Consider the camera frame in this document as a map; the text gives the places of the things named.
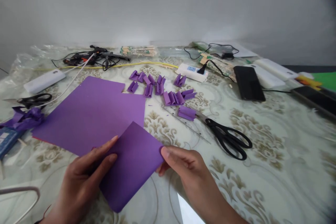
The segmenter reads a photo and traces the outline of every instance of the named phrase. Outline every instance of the white power strip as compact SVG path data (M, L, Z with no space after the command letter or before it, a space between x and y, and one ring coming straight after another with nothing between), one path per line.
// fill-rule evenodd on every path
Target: white power strip
M204 74L200 74L197 73L198 70L199 68L181 63L181 65L176 70L176 73L186 76L187 78L193 79L198 82L204 82L207 79L209 72L204 71Z
M52 84L55 84L56 82L64 79L65 77L66 75L61 72L61 70L54 69L41 75L40 77L37 77L34 80L31 80L23 86L29 93L36 94L51 86Z

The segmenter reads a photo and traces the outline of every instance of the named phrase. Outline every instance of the black-handled scissors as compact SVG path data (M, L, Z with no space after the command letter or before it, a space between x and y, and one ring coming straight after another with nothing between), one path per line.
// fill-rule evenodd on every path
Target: black-handled scissors
M6 102L18 103L29 109L31 106L40 106L52 99L52 95L49 93L42 93L34 95L32 97L20 98L20 99L5 99Z
M211 131L217 137L218 142L220 143L220 145L223 147L223 149L231 157L234 157L235 159L238 159L238 160L245 160L247 158L247 154L243 150L243 148L245 148L245 149L252 148L252 142L251 142L251 140L247 136L245 136L243 133L241 133L240 131L238 131L236 129L229 128L229 127L223 126L223 125L215 122L214 120L206 117L205 115L203 115L199 111L196 111L196 116L200 120L202 120L211 129ZM242 136L247 141L248 144L246 144L245 142L243 142L242 140L240 140L239 138L237 138L236 136L234 136L233 134L231 134L230 131L235 132L238 135ZM239 155L236 156L235 154L233 154L227 148L227 146L225 145L225 143L227 143L228 145L230 145L230 147L232 147L233 149L235 149L236 151L238 151L242 155L242 157L240 158Z

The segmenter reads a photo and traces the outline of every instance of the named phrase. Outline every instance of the black phone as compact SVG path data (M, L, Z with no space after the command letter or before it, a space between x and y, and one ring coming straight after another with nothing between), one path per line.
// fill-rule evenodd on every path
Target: black phone
M235 66L233 70L236 75L239 93L243 100L258 102L266 101L254 68L247 66Z
M291 92L312 107L336 119L336 100L333 98L309 86L297 87L292 89Z

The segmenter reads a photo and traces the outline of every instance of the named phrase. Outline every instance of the white wall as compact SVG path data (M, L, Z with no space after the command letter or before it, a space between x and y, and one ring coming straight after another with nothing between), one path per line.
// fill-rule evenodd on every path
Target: white wall
M0 0L1 60L30 45L239 40L280 64L336 65L331 0Z

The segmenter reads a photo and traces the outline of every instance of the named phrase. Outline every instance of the fingernail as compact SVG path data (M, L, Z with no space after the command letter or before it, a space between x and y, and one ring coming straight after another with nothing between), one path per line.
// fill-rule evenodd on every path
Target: fingernail
M161 155L163 157L167 158L169 156L169 154L170 154L170 151L166 147L162 147L162 149L161 149Z
M108 158L108 160L112 163L117 159L117 154L111 154Z

